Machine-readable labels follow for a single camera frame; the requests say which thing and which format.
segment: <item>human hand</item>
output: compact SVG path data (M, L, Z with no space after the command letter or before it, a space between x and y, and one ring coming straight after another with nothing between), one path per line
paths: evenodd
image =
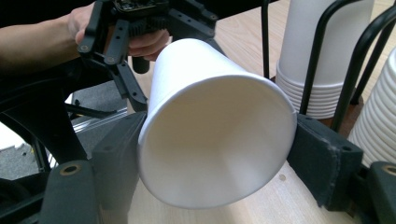
M77 44L81 43L84 38L85 28L90 22L92 9L93 3L86 7L76 8L69 14L69 33ZM108 39L111 34L112 29L109 29ZM144 57L146 60L155 61L168 41L169 33L166 30L136 36L130 40L128 53L134 57Z

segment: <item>table surface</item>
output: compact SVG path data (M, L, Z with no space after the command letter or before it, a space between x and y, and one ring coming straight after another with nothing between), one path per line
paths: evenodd
M269 6L270 77L276 74L290 0L280 0ZM391 0L375 0L373 18L393 4ZM367 99L377 76L392 47L392 34L379 59L364 93ZM262 76L261 10L250 11L218 22L216 40L226 55L247 71ZM143 92L149 97L152 69L136 75ZM354 223L353 217L343 212L329 212L318 207L315 199L300 178L285 162L280 171L262 189L245 199L226 206L204 210L180 209L154 198L138 182L129 213L129 223Z

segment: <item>wooden table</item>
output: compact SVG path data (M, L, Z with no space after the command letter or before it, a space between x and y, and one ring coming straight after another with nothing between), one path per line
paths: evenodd
M269 7L270 77L276 74L290 0L280 0ZM391 6L393 1L375 0L373 17ZM251 73L262 76L261 11L259 8L218 22L216 40L236 63ZM387 48L375 68L372 80L363 98L367 99L392 46L392 35ZM150 70L136 75L144 93L149 97ZM187 210L159 202L144 187L137 185L129 215L129 223L146 224L249 224L249 223L354 223L353 217L343 212L329 212L318 207L304 183L285 162L276 176L262 189L245 199L214 209Z

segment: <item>stacked paper cup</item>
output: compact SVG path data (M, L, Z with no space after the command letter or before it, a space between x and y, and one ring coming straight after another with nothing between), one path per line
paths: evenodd
M364 151L363 163L396 162L396 49L359 115L348 140Z
M334 0L293 0L276 68L276 84L300 108L306 72L318 20ZM374 0L342 7L329 20L307 115L314 119L334 114L353 49L370 22Z

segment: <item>cup stack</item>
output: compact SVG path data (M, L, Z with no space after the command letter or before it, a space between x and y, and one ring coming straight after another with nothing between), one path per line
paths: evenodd
M276 84L299 110L318 21L333 0L293 0L286 24ZM332 118L343 88L350 58L362 32L370 22L374 0L349 4L328 22L307 115Z
M364 151L363 163L396 162L396 48L391 52L348 140Z

